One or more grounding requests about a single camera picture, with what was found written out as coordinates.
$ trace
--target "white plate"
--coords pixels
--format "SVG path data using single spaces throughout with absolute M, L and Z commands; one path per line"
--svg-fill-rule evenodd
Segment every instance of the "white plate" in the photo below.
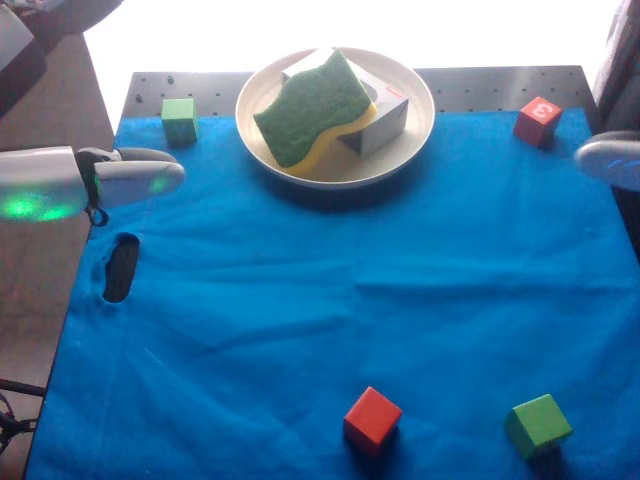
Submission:
M 435 120 L 433 96 L 427 85 L 410 68 L 379 53 L 358 48 L 340 48 L 352 62 L 409 97 L 407 125 L 402 134 L 367 159 L 362 159 L 340 141 L 334 141 L 318 165 L 303 176 L 294 177 L 278 167 L 253 119 L 278 96 L 282 71 L 313 50 L 293 53 L 255 73 L 246 83 L 236 104 L 236 122 L 242 141 L 270 172 L 293 183 L 335 190 L 376 183 L 409 163 L 429 138 Z

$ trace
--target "white box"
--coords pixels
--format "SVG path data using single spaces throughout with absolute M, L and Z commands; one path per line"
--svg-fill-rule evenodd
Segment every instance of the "white box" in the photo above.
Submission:
M 282 72 L 282 83 L 284 84 L 296 73 L 319 67 L 327 61 L 333 51 L 332 48 L 320 48 L 291 65 Z M 367 128 L 339 138 L 345 145 L 358 152 L 362 158 L 367 158 L 402 133 L 407 123 L 409 99 L 350 60 L 347 62 L 378 111 Z

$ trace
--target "green sponge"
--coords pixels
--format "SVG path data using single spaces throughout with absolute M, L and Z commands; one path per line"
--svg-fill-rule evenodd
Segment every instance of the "green sponge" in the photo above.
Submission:
M 317 162 L 332 139 L 362 130 L 375 113 L 347 59 L 336 50 L 323 65 L 292 76 L 254 118 L 278 165 L 298 175 Z
M 188 145 L 198 139 L 198 114 L 193 98 L 162 102 L 162 126 L 171 145 Z
M 573 432 L 549 394 L 513 408 L 507 416 L 505 428 L 525 460 L 559 445 Z

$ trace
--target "number 3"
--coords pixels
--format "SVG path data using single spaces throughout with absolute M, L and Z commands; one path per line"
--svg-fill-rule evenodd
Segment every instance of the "number 3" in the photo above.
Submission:
M 538 118 L 544 118 L 548 113 L 553 112 L 553 108 L 551 108 L 546 103 L 540 103 L 536 108 L 533 109 L 531 113 L 533 113 Z

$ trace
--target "blue cloth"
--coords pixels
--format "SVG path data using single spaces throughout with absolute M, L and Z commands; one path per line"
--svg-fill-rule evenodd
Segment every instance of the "blue cloth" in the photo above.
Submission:
M 640 269 L 609 188 L 572 163 L 583 112 L 550 152 L 515 119 L 439 115 L 402 182 L 335 208 L 270 183 L 233 119 L 201 119 L 169 150 L 184 186 L 91 232 L 28 478 L 533 478 L 503 422 L 545 393 L 575 430 L 554 468 L 632 478 Z M 160 119 L 116 144 L 168 149 Z M 125 232 L 140 259 L 109 304 Z M 404 410 L 375 469 L 341 431 L 369 385 Z

